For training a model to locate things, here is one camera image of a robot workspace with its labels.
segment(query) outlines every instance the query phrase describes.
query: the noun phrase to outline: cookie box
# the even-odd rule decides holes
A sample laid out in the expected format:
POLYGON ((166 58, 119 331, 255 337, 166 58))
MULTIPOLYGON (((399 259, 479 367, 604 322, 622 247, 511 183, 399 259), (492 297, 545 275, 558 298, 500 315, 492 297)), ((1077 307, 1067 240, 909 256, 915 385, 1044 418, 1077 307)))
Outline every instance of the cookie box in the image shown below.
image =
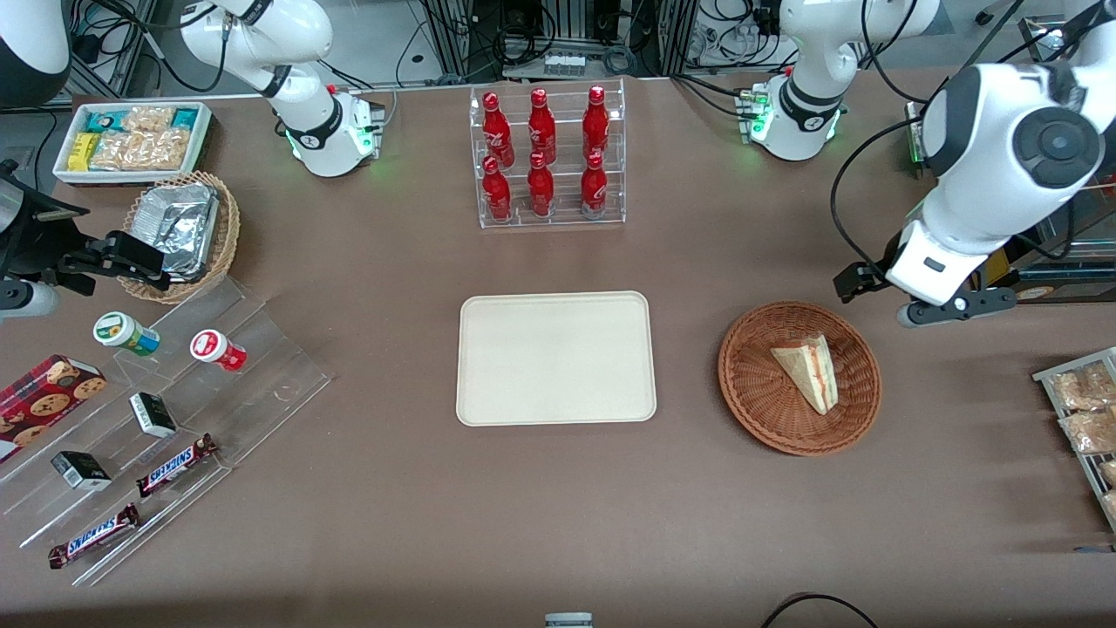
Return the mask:
POLYGON ((106 386, 97 369, 64 356, 51 356, 0 390, 0 463, 106 386))

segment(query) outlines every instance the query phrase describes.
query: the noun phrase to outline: wicker basket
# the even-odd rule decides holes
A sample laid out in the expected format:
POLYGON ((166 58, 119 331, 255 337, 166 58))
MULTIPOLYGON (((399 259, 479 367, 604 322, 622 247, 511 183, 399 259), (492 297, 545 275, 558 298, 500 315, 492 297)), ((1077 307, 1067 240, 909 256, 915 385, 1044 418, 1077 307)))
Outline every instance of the wicker basket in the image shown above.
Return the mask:
POLYGON ((764 444, 798 456, 853 446, 879 412, 879 367, 860 335, 824 307, 778 300, 744 313, 729 329, 718 360, 721 393, 737 419, 764 444), (781 341, 822 334, 837 378, 837 406, 819 415, 771 356, 781 341))
MULTIPOLYGON (((237 199, 232 197, 229 187, 220 178, 206 172, 182 174, 166 181, 160 181, 154 186, 171 187, 187 183, 205 183, 213 186, 221 194, 217 224, 213 225, 213 242, 210 244, 209 259, 205 261, 208 268, 205 276, 193 283, 171 283, 171 287, 166 291, 134 279, 121 277, 119 281, 124 283, 124 289, 132 296, 165 305, 177 305, 185 300, 187 296, 220 280, 229 271, 229 267, 232 265, 232 258, 237 254, 237 236, 240 235, 240 209, 237 206, 237 199)), ((137 197, 132 203, 132 210, 128 211, 127 216, 124 219, 125 231, 132 229, 132 221, 135 219, 138 206, 140 199, 137 197)))

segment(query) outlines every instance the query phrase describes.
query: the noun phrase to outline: table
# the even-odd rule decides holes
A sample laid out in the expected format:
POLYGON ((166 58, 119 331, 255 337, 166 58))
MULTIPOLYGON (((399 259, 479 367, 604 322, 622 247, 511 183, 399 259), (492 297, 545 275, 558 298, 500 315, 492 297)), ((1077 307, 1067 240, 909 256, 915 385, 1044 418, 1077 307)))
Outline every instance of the table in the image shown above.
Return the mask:
MULTIPOLYGON (((895 71, 930 93, 945 70, 895 71)), ((731 80, 748 85, 756 77, 731 80)), ((0 529, 0 621, 22 626, 757 626, 785 597, 844 597, 882 626, 1112 626, 1116 563, 1075 555, 1104 519, 1029 374, 1114 345, 1106 305, 1020 306, 901 329, 897 290, 843 306, 854 260, 829 184, 901 100, 862 73, 837 137, 806 163, 742 146, 734 122, 665 79, 627 80, 628 222, 482 232, 468 88, 406 91, 384 156, 326 180, 272 135, 262 99, 213 99, 210 170, 243 214, 234 277, 336 381, 92 589, 50 578, 0 529), (458 313, 473 294, 635 289, 651 302, 658 412, 647 423, 466 428, 454 416, 458 313), (786 456, 729 414, 715 356, 732 321, 781 298, 834 308, 884 377, 853 450, 786 456)), ((882 251, 930 185, 896 133, 841 190, 882 251)), ((135 189, 73 189, 100 233, 135 189)), ((106 361, 107 309, 162 308, 113 280, 0 331, 0 381, 51 352, 106 361)), ((844 609, 795 618, 855 626, 844 609)))

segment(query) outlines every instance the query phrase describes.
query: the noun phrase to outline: aluminum foil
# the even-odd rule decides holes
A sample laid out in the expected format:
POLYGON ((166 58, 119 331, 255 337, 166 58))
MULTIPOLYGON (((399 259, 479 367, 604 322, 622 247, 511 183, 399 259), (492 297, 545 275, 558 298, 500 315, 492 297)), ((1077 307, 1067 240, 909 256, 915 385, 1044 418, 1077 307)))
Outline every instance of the aluminum foil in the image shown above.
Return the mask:
POLYGON ((148 190, 131 232, 163 251, 163 270, 172 282, 196 281, 205 276, 220 201, 220 193, 204 183, 148 190))

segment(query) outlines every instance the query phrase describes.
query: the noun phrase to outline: red bottle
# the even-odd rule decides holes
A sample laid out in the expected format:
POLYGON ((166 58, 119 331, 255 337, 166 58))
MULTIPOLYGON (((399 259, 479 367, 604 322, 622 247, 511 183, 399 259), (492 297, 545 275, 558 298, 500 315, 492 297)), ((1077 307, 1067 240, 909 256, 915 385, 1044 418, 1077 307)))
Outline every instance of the red bottle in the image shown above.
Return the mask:
POLYGON ((489 205, 492 220, 507 222, 511 220, 511 187, 508 178, 500 172, 500 164, 494 156, 487 155, 481 164, 484 166, 481 185, 484 187, 484 202, 489 205))
POLYGON ((531 117, 527 120, 527 128, 531 133, 531 149, 542 151, 547 163, 554 163, 558 158, 558 139, 555 114, 547 106, 546 89, 531 90, 531 117))
POLYGON ((605 213, 605 189, 608 186, 608 175, 602 170, 605 158, 599 151, 594 151, 586 160, 589 167, 581 174, 581 214, 589 220, 597 220, 605 213))
POLYGON ((500 98, 489 91, 481 98, 484 104, 484 143, 489 154, 497 158, 500 167, 507 170, 516 163, 516 151, 511 147, 511 125, 508 116, 500 110, 500 98))
POLYGON ((608 147, 608 112, 605 110, 605 88, 599 85, 589 88, 589 107, 581 118, 581 136, 585 138, 586 161, 593 151, 605 154, 608 147))
POLYGON ((555 177, 547 167, 542 151, 531 153, 531 172, 527 175, 531 187, 531 211, 539 218, 550 218, 555 212, 555 177))

